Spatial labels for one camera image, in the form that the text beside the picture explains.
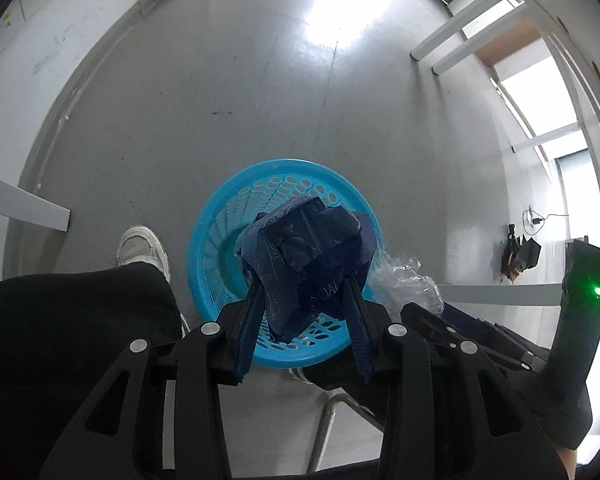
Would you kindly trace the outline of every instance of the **gray floor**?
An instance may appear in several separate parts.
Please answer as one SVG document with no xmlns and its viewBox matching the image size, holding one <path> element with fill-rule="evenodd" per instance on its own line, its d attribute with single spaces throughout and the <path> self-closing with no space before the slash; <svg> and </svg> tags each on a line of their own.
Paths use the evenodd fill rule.
<svg viewBox="0 0 600 480">
<path fill-rule="evenodd" d="M 27 227 L 20 272 L 111 267 L 120 234 L 145 224 L 196 324 L 185 256 L 202 206 L 238 170 L 293 157 L 346 176 L 388 250 L 417 254 L 437 281 L 497 282 L 494 250 L 546 192 L 542 168 L 508 149 L 524 134 L 476 59 L 431 73 L 458 38 L 411 60 L 447 18 L 437 0 L 164 1 L 110 52 L 58 137 L 39 194 L 72 210 L 71 227 Z M 223 389 L 234 474 L 304 471 L 321 395 L 259 367 Z"/>
</svg>

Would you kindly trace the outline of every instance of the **silver screw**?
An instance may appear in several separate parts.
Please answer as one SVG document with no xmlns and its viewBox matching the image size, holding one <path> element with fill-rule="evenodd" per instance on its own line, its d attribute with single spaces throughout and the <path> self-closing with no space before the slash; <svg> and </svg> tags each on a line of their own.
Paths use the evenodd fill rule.
<svg viewBox="0 0 600 480">
<path fill-rule="evenodd" d="M 146 350 L 147 346 L 148 344 L 144 339 L 136 339 L 129 345 L 129 350 L 131 350 L 134 354 L 137 354 L 138 352 L 143 352 Z"/>
<path fill-rule="evenodd" d="M 218 323 L 216 323 L 215 321 L 210 321 L 200 327 L 200 332 L 202 332 L 204 335 L 217 334 L 218 332 L 220 332 L 220 325 L 218 325 Z"/>
<path fill-rule="evenodd" d="M 389 325 L 389 334 L 396 337 L 403 337 L 407 335 L 407 328 L 399 323 Z"/>
<path fill-rule="evenodd" d="M 460 349 L 465 354 L 475 354 L 478 351 L 478 345 L 473 341 L 462 341 L 460 343 Z"/>
</svg>

